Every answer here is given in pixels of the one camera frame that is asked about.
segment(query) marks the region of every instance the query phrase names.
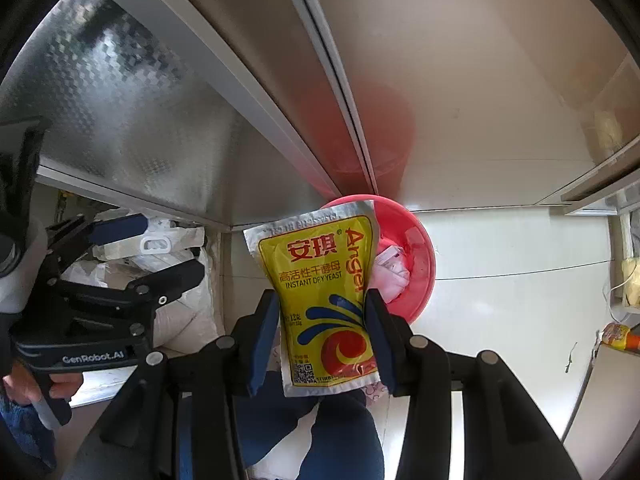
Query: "person's leg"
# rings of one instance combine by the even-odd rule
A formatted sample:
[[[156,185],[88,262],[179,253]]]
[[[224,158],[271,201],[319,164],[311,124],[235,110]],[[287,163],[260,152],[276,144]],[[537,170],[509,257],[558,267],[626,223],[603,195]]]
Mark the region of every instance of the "person's leg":
[[[259,462],[296,429],[298,419],[309,413],[317,397],[285,397],[279,372],[267,372],[255,397],[235,397],[238,440],[244,466]]]
[[[363,391],[323,397],[298,480],[383,480],[385,461]]]

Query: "human hand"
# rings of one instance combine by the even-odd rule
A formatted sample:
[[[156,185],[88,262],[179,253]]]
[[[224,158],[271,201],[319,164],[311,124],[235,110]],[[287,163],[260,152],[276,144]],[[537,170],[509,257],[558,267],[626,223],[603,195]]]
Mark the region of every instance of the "human hand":
[[[68,399],[82,386],[82,374],[51,374],[53,386],[49,390],[52,399]],[[20,362],[14,361],[11,373],[2,378],[10,400],[26,406],[42,399],[38,383]]]

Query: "bolt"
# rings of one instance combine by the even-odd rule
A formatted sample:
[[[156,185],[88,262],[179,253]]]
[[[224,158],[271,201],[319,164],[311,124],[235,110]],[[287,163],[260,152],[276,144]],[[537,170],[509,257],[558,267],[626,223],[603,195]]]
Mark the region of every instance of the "bolt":
[[[139,336],[145,333],[145,327],[143,327],[140,323],[134,323],[129,327],[129,332],[131,332],[132,336]]]
[[[498,354],[492,352],[491,350],[485,350],[484,352],[482,352],[480,354],[480,358],[488,365],[495,365],[500,360]]]
[[[409,344],[414,348],[427,348],[429,340],[423,335],[412,335],[409,338]]]
[[[162,355],[162,352],[151,352],[145,357],[146,364],[149,366],[159,365],[163,359],[164,355]]]
[[[216,339],[216,346],[221,350],[225,350],[227,348],[233,348],[236,344],[236,340],[233,339],[230,335],[223,335]]]

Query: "angel instant dry yeast packet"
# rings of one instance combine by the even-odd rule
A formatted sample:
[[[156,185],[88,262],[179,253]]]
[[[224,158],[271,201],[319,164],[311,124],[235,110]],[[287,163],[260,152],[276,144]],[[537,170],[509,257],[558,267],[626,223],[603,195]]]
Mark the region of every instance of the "angel instant dry yeast packet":
[[[371,201],[244,231],[280,297],[287,397],[337,394],[380,380],[363,311],[378,236]]]

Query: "red bucket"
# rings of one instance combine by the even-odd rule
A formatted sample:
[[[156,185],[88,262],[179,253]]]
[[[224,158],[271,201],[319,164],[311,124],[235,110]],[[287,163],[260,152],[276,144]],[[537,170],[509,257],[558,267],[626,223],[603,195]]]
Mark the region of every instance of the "red bucket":
[[[413,213],[389,198],[377,195],[349,195],[337,198],[324,207],[373,200],[380,225],[378,254],[392,245],[402,247],[409,270],[409,284],[387,306],[389,312],[402,316],[411,324],[427,305],[436,280],[436,255],[431,239]]]

